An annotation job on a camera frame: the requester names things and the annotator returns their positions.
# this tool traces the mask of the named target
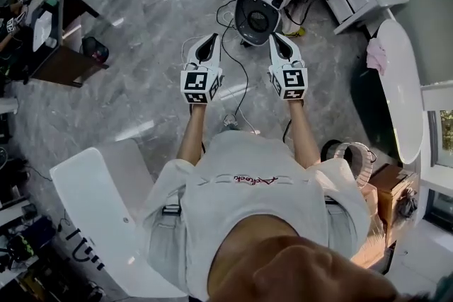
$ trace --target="white cylinder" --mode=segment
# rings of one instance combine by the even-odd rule
[[[14,112],[17,113],[19,102],[17,98],[0,98],[0,114]]]

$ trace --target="gray tiled floor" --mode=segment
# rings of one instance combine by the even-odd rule
[[[14,84],[8,91],[20,101],[11,117],[14,149],[18,149],[42,174],[68,157],[106,141],[134,137],[153,178],[173,158],[188,121],[188,107],[179,93],[180,51],[184,40],[212,32],[217,8],[228,0],[85,0],[110,23],[95,24],[93,33],[110,49],[110,68],[92,76],[81,89],[32,80]],[[227,8],[234,10],[234,4]],[[366,39],[356,30],[334,35],[336,22],[327,6],[316,3],[306,21],[307,34],[297,39],[309,68],[306,109],[319,145],[329,139],[367,142],[349,94],[349,78]],[[233,30],[225,40],[236,37]],[[193,41],[187,43],[185,51]],[[262,136],[281,138],[289,119],[287,106],[277,99],[266,74],[267,46],[244,49],[235,38],[225,43],[249,75],[243,112]],[[224,87],[245,88],[245,76],[228,56],[222,57]],[[205,143],[218,129],[223,116],[236,108],[231,98],[208,107]],[[33,175],[30,197],[56,223],[63,206],[52,183]],[[59,248],[74,248],[57,239]],[[104,272],[77,265],[98,282],[111,299],[124,294]]]

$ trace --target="cardboard box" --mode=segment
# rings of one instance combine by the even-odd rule
[[[384,222],[386,247],[392,245],[409,222],[398,215],[396,205],[408,187],[418,190],[418,175],[398,166],[387,165],[369,183],[377,188],[378,214]]]

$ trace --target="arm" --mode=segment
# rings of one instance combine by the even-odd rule
[[[9,41],[13,39],[13,34],[9,33],[1,42],[0,42],[0,52],[3,52],[5,47],[8,45]]]
[[[17,16],[21,13],[22,10],[22,4],[21,3],[14,3],[9,6],[9,10],[11,10],[12,13],[16,14]]]
[[[309,168],[321,162],[321,154],[311,132],[310,124],[306,119],[302,102],[296,100],[288,103],[292,120],[291,131],[294,142],[294,158],[303,168]]]
[[[183,141],[179,146],[178,155],[180,158],[193,165],[201,158],[201,143],[203,137],[203,122],[205,121],[206,105],[194,105],[189,123],[185,128]]]

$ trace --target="window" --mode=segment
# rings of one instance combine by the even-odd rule
[[[424,219],[453,233],[453,197],[430,190]]]
[[[435,163],[453,168],[453,111],[437,111],[435,116],[437,129]]]

